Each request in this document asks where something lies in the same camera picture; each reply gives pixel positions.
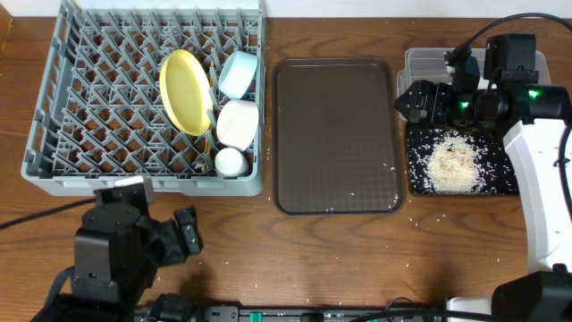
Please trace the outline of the pale green cup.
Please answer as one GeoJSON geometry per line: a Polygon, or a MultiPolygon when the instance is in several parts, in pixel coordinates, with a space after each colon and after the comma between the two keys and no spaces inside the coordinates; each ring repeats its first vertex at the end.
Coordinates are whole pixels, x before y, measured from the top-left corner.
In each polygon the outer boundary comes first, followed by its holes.
{"type": "Polygon", "coordinates": [[[248,172],[247,159],[235,148],[223,148],[215,156],[215,171],[228,178],[240,177],[248,172]]]}

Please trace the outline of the white pink bowl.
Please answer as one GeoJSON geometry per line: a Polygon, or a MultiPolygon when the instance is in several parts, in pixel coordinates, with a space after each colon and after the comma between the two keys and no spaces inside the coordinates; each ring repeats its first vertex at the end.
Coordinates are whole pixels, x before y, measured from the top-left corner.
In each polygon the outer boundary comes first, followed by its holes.
{"type": "Polygon", "coordinates": [[[230,100],[219,114],[216,133],[227,147],[246,150],[257,133],[259,112],[257,104],[248,100],[230,100]]]}

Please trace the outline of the yellow round plate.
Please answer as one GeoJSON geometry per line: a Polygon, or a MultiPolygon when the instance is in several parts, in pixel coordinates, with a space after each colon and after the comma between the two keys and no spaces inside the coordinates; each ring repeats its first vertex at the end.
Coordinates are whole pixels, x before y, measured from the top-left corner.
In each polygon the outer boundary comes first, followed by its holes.
{"type": "Polygon", "coordinates": [[[210,85],[199,60],[189,51],[177,49],[160,70],[160,95],[171,123],[180,131],[201,136],[211,126],[213,109],[210,85]]]}

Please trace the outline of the light blue bowl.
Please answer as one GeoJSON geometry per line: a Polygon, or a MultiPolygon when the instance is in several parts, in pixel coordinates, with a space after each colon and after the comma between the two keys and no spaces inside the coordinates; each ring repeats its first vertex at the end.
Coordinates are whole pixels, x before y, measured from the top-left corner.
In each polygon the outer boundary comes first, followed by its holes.
{"type": "Polygon", "coordinates": [[[219,90],[229,99],[241,99],[257,71],[257,56],[233,52],[225,61],[218,81],[219,90]]]}

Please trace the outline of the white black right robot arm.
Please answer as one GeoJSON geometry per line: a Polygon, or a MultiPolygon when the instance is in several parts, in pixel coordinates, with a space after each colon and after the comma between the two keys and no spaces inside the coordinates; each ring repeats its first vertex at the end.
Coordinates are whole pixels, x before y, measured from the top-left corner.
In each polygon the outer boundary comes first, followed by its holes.
{"type": "Polygon", "coordinates": [[[452,298],[455,318],[571,319],[571,101],[561,86],[498,83],[463,92],[416,80],[394,101],[411,123],[499,135],[517,178],[527,237],[527,273],[487,299],[452,298]]]}

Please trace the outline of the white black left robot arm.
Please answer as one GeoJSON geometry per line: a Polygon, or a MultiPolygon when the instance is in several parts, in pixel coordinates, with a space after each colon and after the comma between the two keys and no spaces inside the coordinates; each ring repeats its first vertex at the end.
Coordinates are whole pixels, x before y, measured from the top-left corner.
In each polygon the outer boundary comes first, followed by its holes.
{"type": "Polygon", "coordinates": [[[53,281],[36,321],[189,321],[204,318],[200,306],[172,293],[139,306],[157,270],[183,264],[204,247],[194,207],[159,222],[150,178],[134,176],[94,192],[96,205],[74,236],[74,264],[53,281]]]}

